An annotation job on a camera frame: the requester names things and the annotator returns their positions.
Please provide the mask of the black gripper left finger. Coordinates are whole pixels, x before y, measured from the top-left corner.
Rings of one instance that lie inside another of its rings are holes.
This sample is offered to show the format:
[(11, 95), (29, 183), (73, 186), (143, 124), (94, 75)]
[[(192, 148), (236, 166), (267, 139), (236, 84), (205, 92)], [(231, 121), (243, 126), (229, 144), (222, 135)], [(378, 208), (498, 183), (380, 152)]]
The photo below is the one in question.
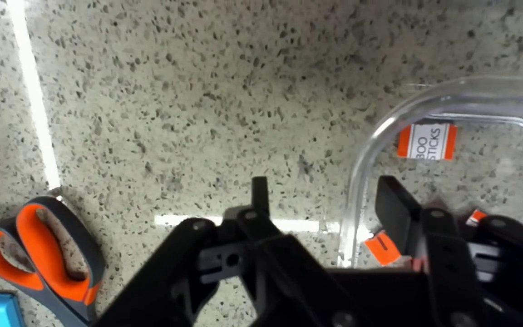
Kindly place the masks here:
[(263, 177), (220, 224), (187, 219), (142, 266), (94, 327), (194, 327), (220, 284), (242, 282), (252, 327), (358, 327), (352, 299), (292, 235), (271, 221)]

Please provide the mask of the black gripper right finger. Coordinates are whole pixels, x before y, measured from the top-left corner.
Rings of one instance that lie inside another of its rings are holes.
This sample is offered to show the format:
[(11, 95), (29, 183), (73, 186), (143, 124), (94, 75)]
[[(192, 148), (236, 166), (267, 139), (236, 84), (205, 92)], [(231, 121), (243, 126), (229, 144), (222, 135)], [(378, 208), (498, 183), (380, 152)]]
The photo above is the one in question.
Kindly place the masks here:
[(421, 206), (394, 177), (376, 188), (376, 217), (396, 250), (421, 268), (438, 327), (523, 327), (523, 224), (476, 224)]

